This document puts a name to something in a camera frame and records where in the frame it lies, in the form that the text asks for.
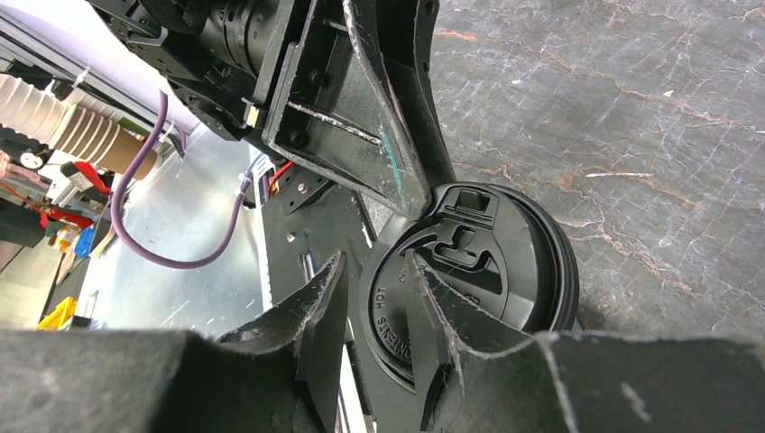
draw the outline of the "blue object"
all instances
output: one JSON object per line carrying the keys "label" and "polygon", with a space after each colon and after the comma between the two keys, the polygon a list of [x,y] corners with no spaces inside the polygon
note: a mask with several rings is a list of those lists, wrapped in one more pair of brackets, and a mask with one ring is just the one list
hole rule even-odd
{"label": "blue object", "polygon": [[96,237],[96,230],[90,226],[79,234],[77,244],[74,245],[74,254],[77,257],[88,257],[90,249],[93,247],[93,238]]}

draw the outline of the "screw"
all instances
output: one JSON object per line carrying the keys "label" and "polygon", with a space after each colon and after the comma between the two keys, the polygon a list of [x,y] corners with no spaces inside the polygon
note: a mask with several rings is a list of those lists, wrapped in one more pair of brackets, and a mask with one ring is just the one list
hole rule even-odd
{"label": "screw", "polygon": [[324,74],[321,73],[318,69],[313,69],[309,73],[309,81],[313,85],[317,85],[321,83],[321,80],[324,78]]}
{"label": "screw", "polygon": [[292,131],[290,134],[290,143],[294,146],[300,146],[305,140],[305,134],[300,131]]}

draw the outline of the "marble countertop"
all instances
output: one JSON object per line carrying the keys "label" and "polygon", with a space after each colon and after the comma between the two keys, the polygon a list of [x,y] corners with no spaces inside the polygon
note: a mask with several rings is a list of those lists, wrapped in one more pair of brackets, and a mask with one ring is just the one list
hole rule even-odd
{"label": "marble countertop", "polygon": [[761,0],[446,0],[430,70],[457,177],[572,239],[586,327],[763,335]]}

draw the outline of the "yellow object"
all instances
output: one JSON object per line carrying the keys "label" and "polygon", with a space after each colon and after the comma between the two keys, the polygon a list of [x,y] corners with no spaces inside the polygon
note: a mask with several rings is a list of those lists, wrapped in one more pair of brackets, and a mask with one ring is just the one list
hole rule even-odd
{"label": "yellow object", "polygon": [[71,296],[64,298],[59,302],[56,309],[53,310],[48,316],[45,316],[43,320],[37,325],[40,331],[55,331],[64,326],[67,320],[74,315],[74,309],[77,307],[77,302]]}
{"label": "yellow object", "polygon": [[90,257],[99,257],[101,253],[105,251],[105,249],[111,244],[112,239],[114,239],[116,236],[115,228],[114,226],[109,227],[108,233],[106,233],[106,236],[104,236],[103,239],[101,239],[101,242],[98,243],[98,245],[93,246],[93,249],[90,250]]}
{"label": "yellow object", "polygon": [[258,114],[260,111],[255,106],[247,105],[247,111],[244,113],[244,118],[247,119],[247,126],[255,128],[258,125]]}
{"label": "yellow object", "polygon": [[81,232],[79,227],[70,226],[69,224],[65,225],[56,234],[56,242],[53,244],[53,248],[65,253],[72,244],[77,242],[79,232]]}

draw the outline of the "wire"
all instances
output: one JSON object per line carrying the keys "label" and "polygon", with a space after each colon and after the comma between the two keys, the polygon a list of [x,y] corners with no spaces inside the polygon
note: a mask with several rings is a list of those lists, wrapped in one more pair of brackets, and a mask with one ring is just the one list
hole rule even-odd
{"label": "wire", "polygon": [[173,260],[167,257],[162,257],[156,253],[152,253],[151,251],[147,250],[146,248],[138,244],[138,242],[136,242],[135,239],[133,239],[130,236],[130,234],[127,233],[127,230],[125,230],[124,228],[124,223],[123,223],[124,193],[125,193],[127,184],[130,183],[130,180],[138,171],[138,168],[143,163],[143,160],[146,159],[146,156],[152,150],[152,147],[156,144],[157,139],[160,136],[162,126],[165,123],[165,118],[167,117],[167,111],[168,111],[168,97],[164,92],[160,92],[160,112],[157,115],[157,123],[154,125],[152,132],[149,134],[149,137],[146,138],[146,141],[143,144],[143,147],[141,147],[141,150],[138,151],[133,161],[127,167],[127,170],[124,171],[124,178],[119,182],[119,184],[117,185],[117,188],[115,189],[114,195],[112,196],[112,207],[111,207],[112,226],[115,228],[115,232],[119,236],[120,240],[125,245],[127,245],[128,248],[130,248],[133,252],[140,255],[144,259],[149,260],[150,262],[154,262],[161,266],[166,266],[168,268],[175,268],[175,269],[201,268],[202,266],[208,265],[212,263],[215,259],[220,257],[220,254],[222,254],[223,251],[226,250],[228,243],[231,242],[231,237],[233,236],[234,228],[236,227],[236,220],[239,217],[239,208],[242,206],[242,202],[244,200],[244,193],[253,183],[252,167],[254,167],[255,161],[253,161],[250,164],[250,169],[248,169],[247,172],[244,174],[244,176],[242,176],[242,181],[239,184],[239,188],[236,192],[236,199],[234,200],[234,209],[231,211],[231,216],[229,217],[229,220],[228,220],[228,228],[226,229],[226,233],[223,236],[223,241],[220,243],[218,248],[211,255],[199,260],[193,260],[190,262],[182,262],[179,260]]}
{"label": "wire", "polygon": [[250,165],[247,167],[247,173],[252,174],[253,170],[255,170],[255,166],[258,165],[258,163],[260,163],[260,161],[262,161],[263,158],[265,158],[265,154],[261,153],[260,156],[255,158],[252,162],[250,162]]}
{"label": "wire", "polygon": [[289,170],[290,167],[292,167],[292,161],[287,162],[278,171],[276,171],[276,174],[274,174],[271,180],[268,181],[268,190],[273,188],[273,185],[276,184],[276,181],[279,180],[281,175],[284,174],[285,171]]}
{"label": "wire", "polygon": [[263,192],[263,204],[268,203],[268,200],[271,199],[271,188],[268,186],[269,178],[270,177],[268,173],[263,174],[263,176],[261,177],[261,191]]}
{"label": "wire", "polygon": [[178,135],[180,135],[180,149],[186,153],[186,132],[178,125],[175,125],[175,128],[178,130]]}
{"label": "wire", "polygon": [[23,195],[21,195],[21,194],[19,194],[18,192],[16,192],[16,190],[15,190],[15,189],[13,189],[13,188],[9,187],[7,183],[5,183],[5,182],[3,182],[3,181],[1,181],[1,180],[0,180],[0,185],[2,185],[2,186],[3,186],[3,188],[7,189],[7,190],[8,190],[8,192],[10,192],[11,194],[13,194],[13,195],[17,196],[18,198],[20,198],[21,200],[23,200],[23,202],[24,202],[24,203],[26,203],[27,205],[29,205],[29,207],[31,207],[32,209],[34,209],[34,210],[36,210],[36,211],[40,212],[40,214],[41,214],[41,215],[48,215],[48,214],[46,214],[46,213],[45,213],[45,211],[43,211],[42,209],[40,209],[39,207],[37,207],[37,206],[36,206],[34,203],[32,203],[32,202],[31,202],[30,200],[28,200],[26,197],[24,197]]}

